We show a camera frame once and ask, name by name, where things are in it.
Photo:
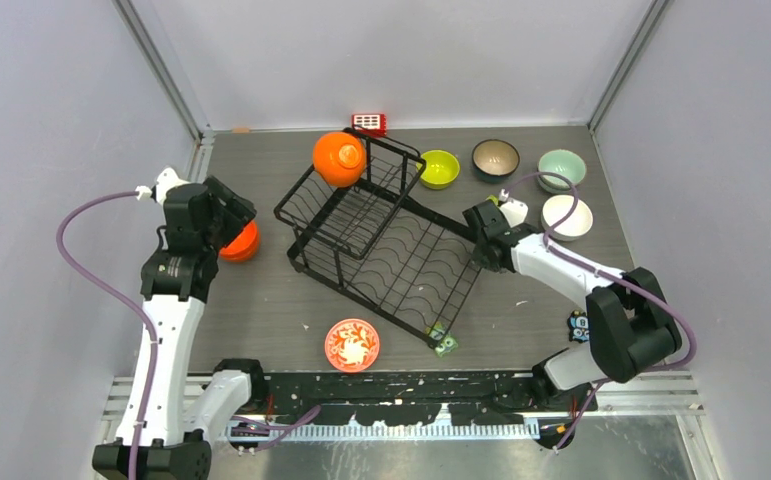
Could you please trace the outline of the white red patterned bowl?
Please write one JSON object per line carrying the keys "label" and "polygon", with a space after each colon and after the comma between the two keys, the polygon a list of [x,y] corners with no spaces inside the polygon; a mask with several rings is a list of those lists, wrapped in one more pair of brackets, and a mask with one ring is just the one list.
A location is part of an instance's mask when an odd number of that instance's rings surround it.
{"label": "white red patterned bowl", "polygon": [[367,321],[347,318],[334,324],[324,340],[330,365],[343,373],[360,373],[377,360],[381,349],[378,331]]}

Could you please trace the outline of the orange bowl top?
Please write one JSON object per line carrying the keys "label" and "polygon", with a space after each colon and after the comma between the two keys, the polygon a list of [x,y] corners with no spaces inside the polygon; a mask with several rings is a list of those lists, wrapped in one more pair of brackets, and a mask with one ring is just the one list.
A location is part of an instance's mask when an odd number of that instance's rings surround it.
{"label": "orange bowl top", "polygon": [[367,153],[354,135],[329,132],[316,141],[312,164],[327,184],[346,188],[355,184],[366,169]]}

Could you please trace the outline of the yellow green bowl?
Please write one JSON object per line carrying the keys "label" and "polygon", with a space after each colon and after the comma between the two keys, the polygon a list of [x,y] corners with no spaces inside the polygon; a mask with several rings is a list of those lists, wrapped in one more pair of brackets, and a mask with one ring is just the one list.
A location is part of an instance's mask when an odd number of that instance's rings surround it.
{"label": "yellow green bowl", "polygon": [[449,187],[459,176],[461,166],[452,153],[445,150],[429,150],[421,154],[422,162],[416,163],[421,183],[431,190]]}

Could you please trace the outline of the floral pale green bowl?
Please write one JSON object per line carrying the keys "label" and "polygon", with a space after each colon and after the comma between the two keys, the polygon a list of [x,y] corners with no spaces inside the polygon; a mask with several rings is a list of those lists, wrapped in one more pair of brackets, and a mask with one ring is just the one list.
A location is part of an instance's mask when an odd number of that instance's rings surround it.
{"label": "floral pale green bowl", "polygon": [[554,189],[567,190],[578,186],[587,175],[585,161],[575,152],[556,149],[544,153],[538,160],[539,180]]}

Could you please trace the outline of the pale green ringed bowl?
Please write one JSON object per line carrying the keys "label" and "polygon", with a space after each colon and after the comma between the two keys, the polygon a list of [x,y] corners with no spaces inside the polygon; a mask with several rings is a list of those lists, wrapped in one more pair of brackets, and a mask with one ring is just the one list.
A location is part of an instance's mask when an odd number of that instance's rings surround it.
{"label": "pale green ringed bowl", "polygon": [[571,195],[572,194],[572,190],[570,188],[568,187],[556,188],[555,186],[546,183],[543,179],[539,179],[537,181],[537,184],[541,189],[543,189],[544,191],[552,195]]}

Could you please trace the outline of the black wire dish rack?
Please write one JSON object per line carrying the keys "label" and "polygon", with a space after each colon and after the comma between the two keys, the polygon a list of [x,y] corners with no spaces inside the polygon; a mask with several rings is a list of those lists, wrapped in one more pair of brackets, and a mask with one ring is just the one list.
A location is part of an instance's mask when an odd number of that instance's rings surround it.
{"label": "black wire dish rack", "polygon": [[415,200],[417,149],[352,127],[367,166],[350,187],[309,167],[274,209],[292,229],[287,257],[298,272],[371,310],[434,349],[427,331],[450,333],[480,268],[475,234]]}

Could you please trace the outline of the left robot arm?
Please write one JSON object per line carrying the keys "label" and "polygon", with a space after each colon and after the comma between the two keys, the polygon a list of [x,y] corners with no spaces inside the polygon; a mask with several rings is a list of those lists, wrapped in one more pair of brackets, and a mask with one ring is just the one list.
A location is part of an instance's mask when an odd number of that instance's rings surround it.
{"label": "left robot arm", "polygon": [[114,441],[95,447],[92,467],[105,479],[205,479],[212,447],[232,417],[259,412],[268,398],[259,361],[224,359],[197,399],[184,404],[193,341],[220,251],[256,210],[216,178],[191,182],[172,168],[136,194],[161,206],[164,223],[140,272],[144,332],[127,407]]}

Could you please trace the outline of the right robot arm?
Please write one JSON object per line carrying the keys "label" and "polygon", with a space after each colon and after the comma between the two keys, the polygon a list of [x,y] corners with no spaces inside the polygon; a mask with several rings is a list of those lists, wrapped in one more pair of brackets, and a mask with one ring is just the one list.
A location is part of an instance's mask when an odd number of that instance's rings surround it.
{"label": "right robot arm", "polygon": [[587,259],[526,222],[511,225],[490,200],[463,216],[476,235],[472,258],[482,268],[535,279],[586,313],[588,339],[532,369],[532,397],[541,408],[559,409],[586,383],[625,383],[682,348],[678,322],[651,271],[624,272]]}

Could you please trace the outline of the orange bowl shelf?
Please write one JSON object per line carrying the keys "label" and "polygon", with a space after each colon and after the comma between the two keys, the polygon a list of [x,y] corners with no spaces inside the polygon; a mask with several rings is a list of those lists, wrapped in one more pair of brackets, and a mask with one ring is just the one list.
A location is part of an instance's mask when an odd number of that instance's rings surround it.
{"label": "orange bowl shelf", "polygon": [[225,247],[220,251],[220,258],[231,263],[242,263],[250,260],[258,253],[259,245],[250,244],[244,248]]}
{"label": "orange bowl shelf", "polygon": [[232,248],[244,248],[250,244],[258,244],[260,246],[260,232],[255,221],[249,222],[241,231],[241,233],[225,247],[231,246]]}

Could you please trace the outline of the white ribbed bowl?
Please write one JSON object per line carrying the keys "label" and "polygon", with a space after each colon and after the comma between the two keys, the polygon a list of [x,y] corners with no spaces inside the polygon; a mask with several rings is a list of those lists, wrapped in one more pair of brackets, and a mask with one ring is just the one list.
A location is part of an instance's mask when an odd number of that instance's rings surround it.
{"label": "white ribbed bowl", "polygon": [[541,208],[542,226],[547,229],[555,225],[563,217],[566,220],[556,226],[550,233],[554,240],[573,241],[582,238],[592,229],[594,217],[590,207],[582,200],[574,204],[571,195],[555,195],[545,201]]}

